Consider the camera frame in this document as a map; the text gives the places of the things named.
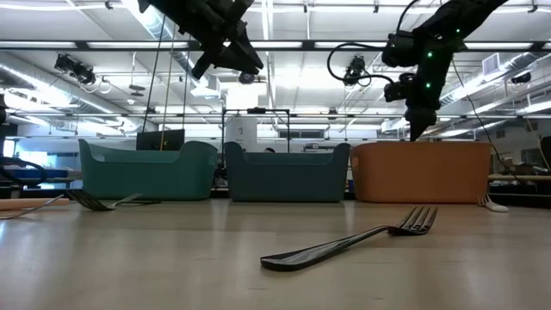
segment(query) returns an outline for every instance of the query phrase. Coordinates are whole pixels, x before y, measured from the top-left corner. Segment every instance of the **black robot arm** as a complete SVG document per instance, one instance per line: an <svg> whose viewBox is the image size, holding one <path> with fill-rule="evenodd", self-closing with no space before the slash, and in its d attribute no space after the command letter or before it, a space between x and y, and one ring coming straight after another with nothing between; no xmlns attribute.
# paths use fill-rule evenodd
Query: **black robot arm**
<svg viewBox="0 0 551 310"><path fill-rule="evenodd" d="M138 0L143 13L149 5L169 17L201 43L205 52L192 70L199 79L210 65L258 74L263 63L247 36L247 23L241 21L254 0Z"/></svg>
<svg viewBox="0 0 551 310"><path fill-rule="evenodd" d="M476 30L506 0L451 0L411 32L398 30L388 36L382 61L389 66L414 66L397 83L385 87L387 102L406 100L411 141L436 123L440 94L455 52L465 48L463 39Z"/></svg>

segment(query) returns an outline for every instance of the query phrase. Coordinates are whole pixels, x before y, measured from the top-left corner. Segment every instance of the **fork tines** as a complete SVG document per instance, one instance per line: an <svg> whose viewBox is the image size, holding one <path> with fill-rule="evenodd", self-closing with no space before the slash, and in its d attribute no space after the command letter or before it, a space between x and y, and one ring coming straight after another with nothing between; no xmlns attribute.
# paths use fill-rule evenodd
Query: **fork tines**
<svg viewBox="0 0 551 310"><path fill-rule="evenodd" d="M415 207L398 225L391 227L388 231L393 235L426 234L434 224L437 212L438 208L436 207Z"/></svg>
<svg viewBox="0 0 551 310"><path fill-rule="evenodd" d="M115 208L110 208L102 204L94 196L86 193L83 190L67 190L67 195L69 195L74 201L80 203L85 208L88 208L93 211L113 211Z"/></svg>

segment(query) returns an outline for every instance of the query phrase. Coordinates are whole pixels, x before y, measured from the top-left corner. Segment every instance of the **cable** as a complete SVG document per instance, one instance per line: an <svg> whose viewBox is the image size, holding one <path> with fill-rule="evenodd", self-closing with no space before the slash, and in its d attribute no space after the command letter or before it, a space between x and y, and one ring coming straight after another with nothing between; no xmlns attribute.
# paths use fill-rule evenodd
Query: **cable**
<svg viewBox="0 0 551 310"><path fill-rule="evenodd" d="M465 85L463 84L463 81L461 80L461 75L459 74L459 72L457 71L457 67L455 66L454 59L451 59L451 63L454 67L455 75L457 75L457 79L459 79L459 83L461 84L461 87L463 89L465 89ZM517 182L520 183L520 180L518 179L517 175L512 172L512 170L503 162L503 160L499 156L498 148L493 144L492 138L490 137L490 134L488 133L488 130L486 129L486 126L484 126L484 122L481 120L481 118L479 117L479 114L476 112L476 107L474 106L474 102L471 99L471 96L467 92L465 92L465 95L467 95L467 99L471 102L471 106L473 107L474 115L476 116L476 119L479 120L479 123L482 126L482 129L484 129L484 132L486 133L486 137L488 138L488 142L490 142L490 144L492 145L493 151L496 152L496 156L498 158L498 161L505 167L507 172L509 172L509 174L511 174L513 177L515 177L515 180L517 180Z"/></svg>
<svg viewBox="0 0 551 310"><path fill-rule="evenodd" d="M402 26L402 22L404 21L404 17L406 17L407 10L409 10L413 4L417 3L419 0L413 0L409 4L407 4L406 8L402 12L402 15L399 16L398 20L398 26L396 26L396 34L399 32L400 26Z"/></svg>
<svg viewBox="0 0 551 310"><path fill-rule="evenodd" d="M384 78L386 79L389 83L391 84L394 84L394 81L390 78L390 77L387 77L386 75L382 75L382 74L369 74L368 72L366 72L367 74L366 75L362 75L360 77L339 77L337 76L333 70L331 69L331 58L333 57L333 54L341 49L343 49L343 47L362 47L362 48L366 48L366 49L373 49L375 48L374 46L369 46L369 45L365 45L365 44L360 44L360 43L354 43L354 42L350 42L350 43L343 43L343 44L339 44L337 46L335 46L335 48L333 48L333 50L329 53L329 57L327 57L327 71L329 72L329 74L331 74L332 77L334 77L335 79L339 80L339 81L343 81L343 82L348 82L348 83L357 83L359 80L361 79L364 79L364 78Z"/></svg>
<svg viewBox="0 0 551 310"><path fill-rule="evenodd" d="M172 29L172 33L176 33L176 23L174 23L174 28ZM172 54L172 51L174 51L174 40L176 39L175 35L172 35L172 45L170 46L170 55ZM170 63L169 63L169 82L166 84L166 98L164 99L164 115L163 115L163 122L161 123L161 147L159 151L163 150L163 144L164 144L164 123L166 122L166 113L169 109L169 92L170 92L170 78L172 78L172 60L173 58L170 57Z"/></svg>
<svg viewBox="0 0 551 310"><path fill-rule="evenodd" d="M152 85L149 88L149 96L147 97L147 105L145 106L144 126L141 128L141 132L145 132L145 125L147 124L147 115L149 114L149 105L152 102L153 83L155 83L155 72L157 71L158 55L161 52L161 43L163 43L163 31L164 23L166 22L166 15L163 15L163 23L161 24L161 35L158 37L157 55L155 56L155 65L153 65L152 73Z"/></svg>

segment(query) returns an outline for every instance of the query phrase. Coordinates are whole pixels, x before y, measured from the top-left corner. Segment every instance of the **window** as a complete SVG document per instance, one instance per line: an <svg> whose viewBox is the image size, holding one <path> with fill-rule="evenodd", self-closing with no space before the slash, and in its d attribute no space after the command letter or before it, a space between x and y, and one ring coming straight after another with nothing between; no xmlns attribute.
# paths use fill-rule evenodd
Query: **window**
<svg viewBox="0 0 551 310"><path fill-rule="evenodd" d="M534 164L542 168L546 167L545 160L543 160L543 156L539 148L522 150L520 155L522 161L526 164Z"/></svg>
<svg viewBox="0 0 551 310"><path fill-rule="evenodd" d="M13 157L15 152L15 141L5 140L3 142L3 155L5 157Z"/></svg>
<svg viewBox="0 0 551 310"><path fill-rule="evenodd" d="M291 130L291 139L323 139L325 130ZM287 130L280 130L279 137L287 138Z"/></svg>

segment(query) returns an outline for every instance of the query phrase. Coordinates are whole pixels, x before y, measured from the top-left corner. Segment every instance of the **computer monitor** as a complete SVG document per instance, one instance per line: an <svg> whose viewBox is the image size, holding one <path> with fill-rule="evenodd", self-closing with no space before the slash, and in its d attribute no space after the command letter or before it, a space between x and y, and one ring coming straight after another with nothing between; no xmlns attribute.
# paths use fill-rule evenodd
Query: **computer monitor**
<svg viewBox="0 0 551 310"><path fill-rule="evenodd" d="M161 139L163 139L163 151L180 151L185 137L184 130L168 130L162 132L138 133L136 150L160 151Z"/></svg>

